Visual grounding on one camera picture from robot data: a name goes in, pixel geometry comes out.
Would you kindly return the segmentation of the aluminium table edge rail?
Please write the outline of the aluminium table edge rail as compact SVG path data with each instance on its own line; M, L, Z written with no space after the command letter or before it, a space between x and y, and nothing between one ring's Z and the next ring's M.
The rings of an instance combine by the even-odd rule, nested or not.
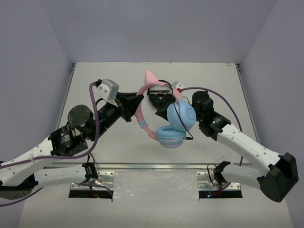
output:
M114 170L173 170L202 169L209 163L95 163L100 169Z

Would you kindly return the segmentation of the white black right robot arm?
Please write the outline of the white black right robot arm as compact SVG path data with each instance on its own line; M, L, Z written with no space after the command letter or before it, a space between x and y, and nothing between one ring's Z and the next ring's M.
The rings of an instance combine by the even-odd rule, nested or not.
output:
M238 182L260 189L272 201L281 202L298 182L295 157L269 150L242 133L241 127L236 127L214 110L207 91L195 92L191 103L185 97L174 97L169 91L150 95L149 100L156 109L156 115L169 122L168 126L156 130L157 140L162 146L175 148L185 140L193 140L192 135L186 135L198 123L206 137L233 149L254 165L254 168L247 168L229 161L213 164L208 176L210 183L217 188L216 194Z

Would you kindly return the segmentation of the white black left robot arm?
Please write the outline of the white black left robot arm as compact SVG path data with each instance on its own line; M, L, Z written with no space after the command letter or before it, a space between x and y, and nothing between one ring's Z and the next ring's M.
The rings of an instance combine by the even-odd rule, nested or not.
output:
M23 155L0 164L0 197L10 204L21 202L41 189L74 183L88 188L103 188L112 198L107 186L97 184L99 175L94 162L84 162L68 168L50 169L49 165L59 160L72 160L88 156L98 139L119 119L131 121L143 95L118 93L117 106L105 104L97 109L92 98L93 109L77 105L68 114L66 125L52 132L36 147Z

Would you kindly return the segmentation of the black headphones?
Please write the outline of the black headphones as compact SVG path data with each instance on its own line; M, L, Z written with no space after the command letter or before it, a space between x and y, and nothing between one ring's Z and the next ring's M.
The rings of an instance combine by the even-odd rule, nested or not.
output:
M156 110L167 108L170 104L176 101L175 97L169 92L169 90L147 90L147 95L150 104Z

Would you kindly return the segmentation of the left metal mounting bracket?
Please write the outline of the left metal mounting bracket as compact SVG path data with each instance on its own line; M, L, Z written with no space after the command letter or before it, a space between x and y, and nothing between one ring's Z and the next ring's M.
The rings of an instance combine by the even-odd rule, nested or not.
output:
M114 171L98 170L98 178L90 178L81 184L71 183L69 198L109 199L114 196Z

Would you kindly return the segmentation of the pink blue cat-ear headphones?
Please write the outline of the pink blue cat-ear headphones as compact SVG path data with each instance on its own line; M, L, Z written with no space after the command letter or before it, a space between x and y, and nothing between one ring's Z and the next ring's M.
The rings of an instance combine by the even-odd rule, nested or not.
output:
M170 84L157 79L150 70L146 71L144 86L138 90L137 94L143 95L149 88L155 86L168 88L169 92L176 99L167 109L169 125L152 131L144 119L141 105L138 106L134 116L139 126L147 132L149 137L158 141L161 146L165 148L177 148L186 140L186 132L190 131L196 122L195 110L178 90L173 89Z

